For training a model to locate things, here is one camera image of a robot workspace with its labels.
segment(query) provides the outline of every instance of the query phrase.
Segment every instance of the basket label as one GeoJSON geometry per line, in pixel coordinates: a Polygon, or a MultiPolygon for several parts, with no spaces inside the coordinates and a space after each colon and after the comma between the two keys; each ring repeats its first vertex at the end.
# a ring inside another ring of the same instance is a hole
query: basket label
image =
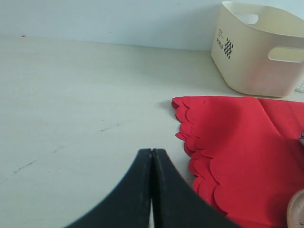
{"type": "Polygon", "coordinates": [[[229,38],[224,38],[223,30],[218,30],[217,43],[219,47],[223,50],[228,59],[231,57],[233,43],[229,38]]]}

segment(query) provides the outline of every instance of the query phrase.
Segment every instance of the checkered logo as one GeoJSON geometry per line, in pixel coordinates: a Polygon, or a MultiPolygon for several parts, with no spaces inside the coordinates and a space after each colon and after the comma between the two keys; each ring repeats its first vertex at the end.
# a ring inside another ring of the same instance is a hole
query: checkered logo
{"type": "Polygon", "coordinates": [[[233,44],[231,43],[230,39],[227,38],[225,43],[224,53],[226,54],[228,59],[230,59],[232,48],[233,48],[233,44]]]}

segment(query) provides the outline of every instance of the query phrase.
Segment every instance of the red paper napkin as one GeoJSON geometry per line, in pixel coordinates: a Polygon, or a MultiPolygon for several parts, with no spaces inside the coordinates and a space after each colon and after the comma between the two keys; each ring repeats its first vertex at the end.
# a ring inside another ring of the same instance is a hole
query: red paper napkin
{"type": "Polygon", "coordinates": [[[304,189],[304,103],[202,96],[172,106],[193,189],[241,226],[286,227],[288,202],[304,189]]]}

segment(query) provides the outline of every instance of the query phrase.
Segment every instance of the white storage basket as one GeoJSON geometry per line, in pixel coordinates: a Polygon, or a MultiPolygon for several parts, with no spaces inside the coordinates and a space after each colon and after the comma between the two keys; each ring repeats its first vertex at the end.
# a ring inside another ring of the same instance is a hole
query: white storage basket
{"type": "Polygon", "coordinates": [[[282,9],[225,1],[211,56],[232,89],[287,96],[304,76],[304,20],[282,9]]]}

